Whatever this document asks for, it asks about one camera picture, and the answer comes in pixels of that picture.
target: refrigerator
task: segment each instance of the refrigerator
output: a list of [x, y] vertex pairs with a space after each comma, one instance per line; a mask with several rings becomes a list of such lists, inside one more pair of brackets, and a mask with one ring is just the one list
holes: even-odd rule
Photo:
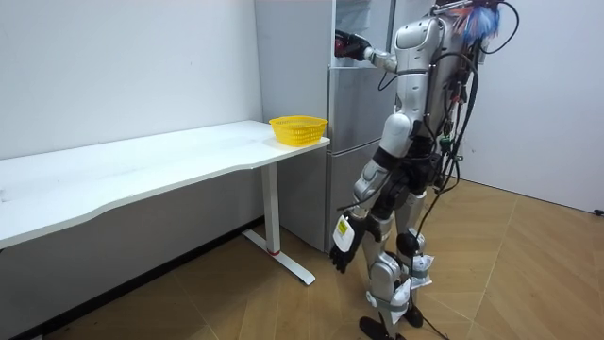
[[333, 32], [358, 33], [389, 50], [393, 26], [415, 15], [405, 8], [421, 5], [412, 9], [420, 13], [415, 20], [429, 3], [256, 1], [264, 121], [298, 114], [328, 119], [327, 150], [277, 164], [281, 226], [321, 251], [331, 249], [337, 209], [352, 203], [354, 184], [378, 149], [396, 90], [396, 81], [378, 90], [384, 71], [369, 62], [333, 57]]

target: white table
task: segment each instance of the white table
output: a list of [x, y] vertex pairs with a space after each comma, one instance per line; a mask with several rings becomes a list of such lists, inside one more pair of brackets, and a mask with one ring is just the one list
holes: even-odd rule
[[0, 249], [150, 196], [261, 167], [267, 240], [251, 230], [243, 234], [311, 284], [314, 276], [280, 252], [276, 162], [328, 144], [322, 138], [287, 146], [269, 125], [244, 121], [0, 161]]

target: metal frame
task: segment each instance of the metal frame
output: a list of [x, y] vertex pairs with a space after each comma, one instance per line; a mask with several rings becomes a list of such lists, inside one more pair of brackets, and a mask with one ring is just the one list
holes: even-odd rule
[[279, 237], [279, 200], [277, 189], [277, 164], [271, 163], [261, 168], [262, 195], [264, 197], [264, 226], [266, 240], [252, 230], [243, 232], [243, 236], [262, 248], [280, 264], [294, 273], [306, 285], [314, 282], [314, 276], [303, 266], [281, 252]]

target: plastic basket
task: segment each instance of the plastic basket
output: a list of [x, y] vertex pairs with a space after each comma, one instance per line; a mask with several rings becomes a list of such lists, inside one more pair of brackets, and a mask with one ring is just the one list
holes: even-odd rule
[[312, 145], [321, 139], [327, 120], [309, 116], [289, 116], [269, 121], [277, 140], [285, 145]]

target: parquet floor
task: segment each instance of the parquet floor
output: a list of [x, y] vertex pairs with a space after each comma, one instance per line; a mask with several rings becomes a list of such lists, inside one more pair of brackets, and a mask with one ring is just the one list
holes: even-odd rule
[[[450, 339], [604, 339], [604, 219], [462, 182], [425, 235], [434, 283], [418, 306]], [[281, 236], [317, 278], [310, 287], [239, 237], [47, 338], [366, 339], [358, 319], [376, 313], [362, 251], [341, 275], [327, 255]], [[438, 339], [428, 328], [401, 331]]]

